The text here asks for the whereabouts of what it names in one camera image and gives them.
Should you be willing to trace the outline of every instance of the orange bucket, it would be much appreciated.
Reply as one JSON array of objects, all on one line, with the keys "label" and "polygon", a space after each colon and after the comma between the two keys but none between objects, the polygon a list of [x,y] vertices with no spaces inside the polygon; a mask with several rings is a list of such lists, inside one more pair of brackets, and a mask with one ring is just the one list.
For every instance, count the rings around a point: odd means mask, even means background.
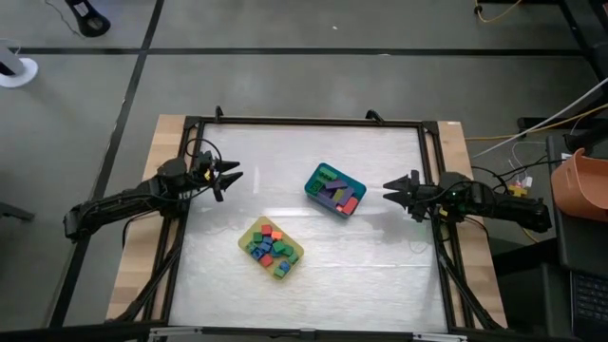
[{"label": "orange bucket", "polygon": [[608,221],[608,161],[587,158],[583,148],[551,175],[553,198],[562,212]]}]

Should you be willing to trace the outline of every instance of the keyboard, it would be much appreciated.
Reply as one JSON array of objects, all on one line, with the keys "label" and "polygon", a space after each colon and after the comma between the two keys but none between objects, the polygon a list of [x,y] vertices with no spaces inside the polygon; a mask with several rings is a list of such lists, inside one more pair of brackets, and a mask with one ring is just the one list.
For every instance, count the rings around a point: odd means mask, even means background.
[{"label": "keyboard", "polygon": [[572,274],[573,331],[578,337],[608,334],[608,279]]}]

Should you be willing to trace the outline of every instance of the yellow connector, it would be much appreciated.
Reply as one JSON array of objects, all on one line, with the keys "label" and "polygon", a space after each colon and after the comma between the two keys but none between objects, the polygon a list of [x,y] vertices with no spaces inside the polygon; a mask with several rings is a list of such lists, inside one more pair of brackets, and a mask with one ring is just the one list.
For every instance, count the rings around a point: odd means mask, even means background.
[{"label": "yellow connector", "polygon": [[509,192],[515,197],[524,198],[528,195],[528,191],[517,185],[509,185]]}]

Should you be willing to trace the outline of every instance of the floor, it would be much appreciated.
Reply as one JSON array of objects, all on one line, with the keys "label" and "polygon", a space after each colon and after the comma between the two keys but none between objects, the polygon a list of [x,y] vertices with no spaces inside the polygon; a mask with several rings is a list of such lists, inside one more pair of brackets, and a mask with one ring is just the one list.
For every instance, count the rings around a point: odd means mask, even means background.
[{"label": "floor", "polygon": [[[472,0],[91,2],[112,22],[94,39],[72,34],[42,0],[0,5],[2,39],[23,47],[22,55],[40,66],[32,84],[0,89],[0,200],[36,213],[32,223],[0,220],[0,330],[47,324],[70,251],[64,213],[90,196],[96,180],[107,181],[107,194],[139,182],[159,114],[209,115],[221,105],[227,115],[362,118],[374,108],[385,119],[461,121],[468,137],[493,136],[515,132],[520,116],[555,113],[597,82],[580,57],[255,50],[577,48],[553,6],[521,6],[483,25]],[[64,2],[51,3],[75,27]],[[599,43],[586,2],[569,3],[585,36]],[[163,6],[154,26],[157,4]],[[484,15],[505,8],[485,6]],[[227,48],[251,49],[232,54]],[[543,135],[526,141],[542,142]],[[491,144],[470,142],[469,153]],[[473,164],[507,171],[509,160],[515,162],[512,146]],[[544,153],[542,143],[513,148],[522,163]],[[546,167],[529,174],[531,195],[548,198]],[[483,173],[475,177],[491,181]],[[515,224],[488,220],[487,227],[497,249],[531,243]],[[104,320],[121,228],[109,225],[92,239],[68,325]]]}]

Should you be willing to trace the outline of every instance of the yellow tray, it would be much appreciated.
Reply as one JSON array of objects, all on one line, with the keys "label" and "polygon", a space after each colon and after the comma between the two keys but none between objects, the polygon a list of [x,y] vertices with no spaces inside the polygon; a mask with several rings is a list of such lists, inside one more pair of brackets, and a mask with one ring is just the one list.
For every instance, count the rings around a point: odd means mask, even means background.
[{"label": "yellow tray", "polygon": [[[268,274],[271,275],[271,277],[273,277],[276,280],[283,280],[287,276],[289,276],[289,274],[291,272],[294,271],[295,266],[297,266],[300,263],[300,260],[302,259],[302,257],[304,257],[304,248],[302,248],[302,246],[300,246],[297,242],[295,242],[295,240],[293,240],[289,235],[287,235],[287,233],[285,233],[279,226],[274,224],[269,218],[266,218],[266,217],[258,218],[256,223],[254,223],[251,226],[251,228],[249,228],[247,230],[247,232],[245,232],[245,234],[243,234],[243,236],[240,237],[240,239],[238,240],[238,247],[240,247],[240,249],[243,250],[243,252],[245,252],[252,259],[252,261],[256,262],[260,267],[263,267],[258,261],[256,261],[251,256],[251,254],[247,250],[247,244],[249,242],[253,241],[253,239],[254,239],[254,232],[261,232],[263,224],[270,224],[273,227],[273,232],[278,231],[278,232],[283,233],[283,238],[281,240],[283,242],[285,242],[286,244],[294,247],[294,253],[296,253],[298,256],[298,260],[293,265],[287,260],[287,256],[279,256],[279,257],[273,257],[273,263],[270,264],[268,267],[264,267],[266,272],[268,272]],[[287,274],[282,278],[275,275],[275,268],[278,267],[278,265],[281,263],[281,261],[287,261],[290,264],[289,272],[287,272]]]}]

